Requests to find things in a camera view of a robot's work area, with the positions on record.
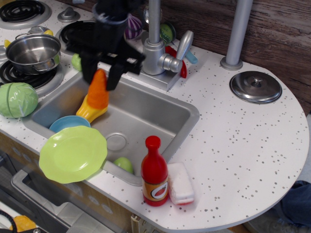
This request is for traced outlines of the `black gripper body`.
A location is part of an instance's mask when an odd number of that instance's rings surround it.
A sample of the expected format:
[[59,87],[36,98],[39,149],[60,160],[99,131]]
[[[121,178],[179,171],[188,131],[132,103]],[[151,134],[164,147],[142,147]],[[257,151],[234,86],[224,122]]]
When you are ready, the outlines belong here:
[[99,62],[113,65],[117,61],[126,61],[127,72],[139,74],[145,56],[130,46],[124,39],[127,19],[124,21],[95,21],[92,40],[85,46],[67,45],[67,50],[80,55],[83,51],[98,55]]

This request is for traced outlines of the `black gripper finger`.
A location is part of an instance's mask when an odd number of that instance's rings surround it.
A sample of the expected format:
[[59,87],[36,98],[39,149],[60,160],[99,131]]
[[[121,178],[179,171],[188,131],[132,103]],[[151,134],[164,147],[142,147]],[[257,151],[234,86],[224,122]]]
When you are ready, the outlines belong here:
[[109,70],[109,75],[106,83],[106,90],[107,91],[115,90],[122,74],[126,72],[127,72],[126,61],[121,60],[115,62]]
[[88,84],[91,84],[93,76],[97,71],[97,65],[99,62],[98,55],[88,51],[83,51],[80,53],[80,58],[83,78]]

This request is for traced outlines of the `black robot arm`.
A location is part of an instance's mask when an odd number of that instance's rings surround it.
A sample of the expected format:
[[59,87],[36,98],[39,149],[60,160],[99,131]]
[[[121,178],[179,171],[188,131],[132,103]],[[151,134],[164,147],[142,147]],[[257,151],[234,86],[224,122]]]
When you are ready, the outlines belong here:
[[142,0],[100,0],[92,8],[95,25],[91,31],[68,31],[67,50],[79,54],[83,78],[91,83],[99,62],[110,65],[106,90],[114,90],[122,74],[139,74],[145,56],[130,46],[124,33],[129,14]]

